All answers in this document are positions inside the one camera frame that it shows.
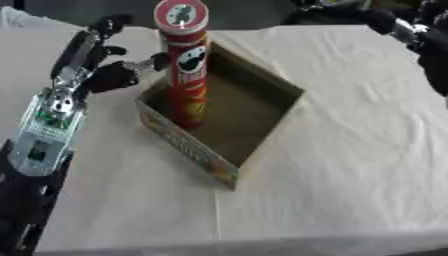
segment white tablecloth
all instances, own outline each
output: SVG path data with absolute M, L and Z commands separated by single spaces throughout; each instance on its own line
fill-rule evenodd
M 74 33 L 0 30 L 0 140 L 13 135 L 32 95 L 49 84 Z M 285 255 L 365 256 L 448 245 L 448 113 L 416 56 L 363 26 L 212 36 L 306 90 L 244 165 L 249 173 L 238 190 L 216 189 L 141 125 L 133 101 L 145 88 L 93 96 L 40 251 L 251 240 L 265 242 L 225 248 L 234 255 L 249 254 L 238 254 L 241 247 L 275 251 L 269 247 Z M 112 42 L 126 46 L 131 60 L 159 50 L 156 33 L 144 28 Z M 212 248 L 205 254 L 227 255 Z M 171 252 L 157 255 L 194 250 Z

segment cardboard box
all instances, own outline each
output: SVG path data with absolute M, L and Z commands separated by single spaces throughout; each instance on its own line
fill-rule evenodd
M 185 131 L 165 116 L 164 80 L 143 92 L 137 107 L 143 124 L 235 189 L 242 175 L 239 168 L 303 90 L 213 42 L 208 61 L 207 113 L 200 128 Z

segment chip can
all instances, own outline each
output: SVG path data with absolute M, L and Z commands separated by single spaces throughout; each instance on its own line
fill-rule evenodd
M 199 0 L 163 0 L 154 17 L 171 57 L 168 114 L 180 127 L 195 129 L 204 121 L 207 103 L 207 6 Z

